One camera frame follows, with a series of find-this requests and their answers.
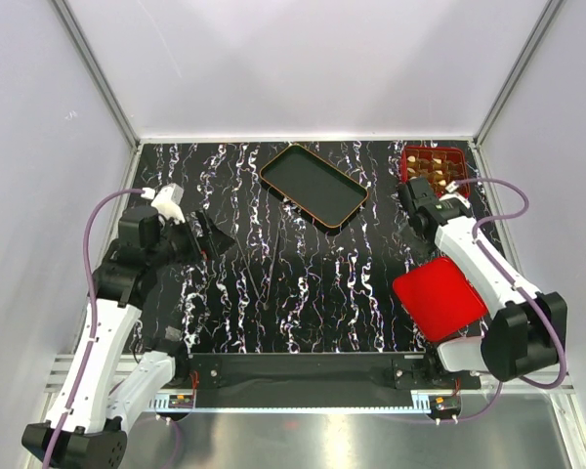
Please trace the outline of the red box lid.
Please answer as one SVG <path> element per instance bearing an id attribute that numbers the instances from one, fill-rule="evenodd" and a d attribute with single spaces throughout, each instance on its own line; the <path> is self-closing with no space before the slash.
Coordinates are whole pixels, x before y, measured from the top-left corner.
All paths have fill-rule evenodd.
<path id="1" fill-rule="evenodd" d="M 446 339 L 487 313 L 478 292 L 447 257 L 397 277 L 393 291 L 430 342 Z"/>

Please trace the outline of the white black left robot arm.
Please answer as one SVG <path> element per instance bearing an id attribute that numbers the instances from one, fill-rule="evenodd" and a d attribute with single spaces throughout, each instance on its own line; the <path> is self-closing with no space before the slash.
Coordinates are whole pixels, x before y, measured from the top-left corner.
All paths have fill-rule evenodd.
<path id="1" fill-rule="evenodd" d="M 128 435 L 165 386 L 194 382 L 181 341 L 152 342 L 119 384 L 113 376 L 129 333 L 161 270 L 219 259 L 234 245 L 202 211 L 193 232 L 183 217 L 142 205 L 126 210 L 100 265 L 89 272 L 86 320 L 67 377 L 42 423 L 27 425 L 22 445 L 45 468 L 117 468 Z"/>

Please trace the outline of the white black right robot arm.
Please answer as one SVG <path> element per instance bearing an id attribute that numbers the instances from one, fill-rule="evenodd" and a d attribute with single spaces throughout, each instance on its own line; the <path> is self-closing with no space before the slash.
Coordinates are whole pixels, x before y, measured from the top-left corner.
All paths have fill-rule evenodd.
<path id="1" fill-rule="evenodd" d="M 540 388 L 566 375 L 566 303 L 519 274 L 482 234 L 459 195 L 402 199 L 414 232 L 441 258 L 403 275 L 393 289 L 436 355 L 424 375 L 445 387 L 459 371 L 487 372 Z"/>

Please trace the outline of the red chocolate box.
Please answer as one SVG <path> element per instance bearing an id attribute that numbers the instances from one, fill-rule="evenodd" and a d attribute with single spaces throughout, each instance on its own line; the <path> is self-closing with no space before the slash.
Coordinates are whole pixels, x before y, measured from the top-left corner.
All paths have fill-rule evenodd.
<path id="1" fill-rule="evenodd" d="M 407 164 L 408 156 L 415 156 L 416 163 Z M 450 183 L 469 178 L 464 152 L 458 148 L 406 146 L 401 152 L 400 179 L 405 183 L 417 177 L 427 179 L 436 195 L 444 195 Z"/>

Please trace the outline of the dark green gold-rimmed tray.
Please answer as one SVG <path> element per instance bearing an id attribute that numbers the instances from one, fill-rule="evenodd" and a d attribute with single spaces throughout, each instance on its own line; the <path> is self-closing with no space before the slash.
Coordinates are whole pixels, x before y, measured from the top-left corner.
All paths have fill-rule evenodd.
<path id="1" fill-rule="evenodd" d="M 261 180 L 328 230 L 340 229 L 368 190 L 303 146 L 292 144 L 264 165 Z"/>

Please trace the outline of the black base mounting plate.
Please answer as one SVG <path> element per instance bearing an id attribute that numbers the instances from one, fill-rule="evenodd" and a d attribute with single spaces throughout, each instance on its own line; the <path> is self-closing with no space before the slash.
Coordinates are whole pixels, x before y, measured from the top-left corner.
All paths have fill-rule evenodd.
<path id="1" fill-rule="evenodd" d="M 422 353 L 195 354 L 198 383 L 166 386 L 146 406 L 163 414 L 427 414 L 434 397 L 477 391 Z"/>

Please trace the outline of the aluminium front rail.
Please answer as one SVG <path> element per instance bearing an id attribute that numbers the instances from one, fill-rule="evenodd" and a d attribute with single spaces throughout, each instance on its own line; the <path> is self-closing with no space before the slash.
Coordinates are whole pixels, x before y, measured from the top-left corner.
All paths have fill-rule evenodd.
<path id="1" fill-rule="evenodd" d="M 128 355 L 116 359 L 91 358 L 78 387 L 74 400 L 76 415 L 112 415 L 125 412 L 138 415 L 147 411 L 147 404 L 166 386 L 176 387 L 185 381 L 198 383 L 196 371 L 192 370 L 188 358 L 189 372 L 175 381 L 173 376 L 180 367 L 173 363 L 165 353 L 155 353 L 135 362 Z M 431 410 L 445 411 L 450 405 L 459 405 L 469 397 L 490 398 L 497 386 L 494 378 L 476 371 L 466 371 L 477 376 L 481 388 L 457 397 L 436 396 L 431 402 Z"/>

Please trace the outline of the aluminium frame post left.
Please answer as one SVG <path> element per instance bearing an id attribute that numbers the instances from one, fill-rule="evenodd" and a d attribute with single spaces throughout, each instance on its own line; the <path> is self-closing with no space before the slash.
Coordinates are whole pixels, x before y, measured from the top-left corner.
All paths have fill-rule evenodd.
<path id="1" fill-rule="evenodd" d="M 110 112 L 116 126 L 122 134 L 124 140 L 131 149 L 136 149 L 140 143 L 140 137 L 134 130 L 119 100 L 117 99 L 105 73 L 96 58 L 94 50 L 90 45 L 82 26 L 75 16 L 68 1 L 50 0 L 50 5 L 58 15 L 60 22 L 65 29 L 69 39 L 75 47 L 75 50 L 84 64 L 87 72 L 92 78 L 95 87 L 100 93 L 107 110 Z"/>

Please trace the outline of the aluminium frame post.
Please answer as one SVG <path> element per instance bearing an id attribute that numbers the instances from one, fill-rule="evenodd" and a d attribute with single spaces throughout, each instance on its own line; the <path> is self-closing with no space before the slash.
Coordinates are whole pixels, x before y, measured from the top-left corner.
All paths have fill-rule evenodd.
<path id="1" fill-rule="evenodd" d="M 565 0 L 548 0 L 545 3 L 534 27 L 527 36 L 521 51 L 504 80 L 501 89 L 497 93 L 492 106 L 486 114 L 479 130 L 473 137 L 473 141 L 477 146 L 482 145 L 490 134 L 493 125 L 502 113 L 505 105 L 510 100 L 515 88 L 522 79 L 525 70 L 529 66 L 533 56 L 564 4 Z"/>
<path id="2" fill-rule="evenodd" d="M 116 126 L 122 134 L 124 140 L 131 149 L 136 149 L 140 143 L 140 137 L 134 130 L 119 100 L 117 99 L 105 73 L 96 58 L 94 50 L 90 45 L 82 26 L 75 16 L 68 1 L 50 0 L 50 5 L 58 15 L 60 22 L 65 29 L 69 39 L 75 47 L 75 50 L 84 64 L 87 72 L 92 78 L 95 87 L 100 93 L 107 110 L 110 112 Z"/>

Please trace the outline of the aluminium frame post right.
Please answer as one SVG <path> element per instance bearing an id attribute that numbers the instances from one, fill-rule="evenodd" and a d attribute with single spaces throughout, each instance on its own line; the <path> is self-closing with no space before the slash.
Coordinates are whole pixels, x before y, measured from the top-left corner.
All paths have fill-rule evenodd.
<path id="1" fill-rule="evenodd" d="M 473 141 L 477 146 L 482 145 L 490 134 L 493 125 L 502 113 L 505 105 L 510 100 L 515 88 L 522 79 L 525 70 L 529 66 L 533 56 L 564 4 L 565 0 L 548 0 L 545 3 L 534 27 L 527 36 L 521 51 L 504 80 L 501 89 L 497 93 L 492 106 L 486 114 L 479 130 L 473 137 Z"/>

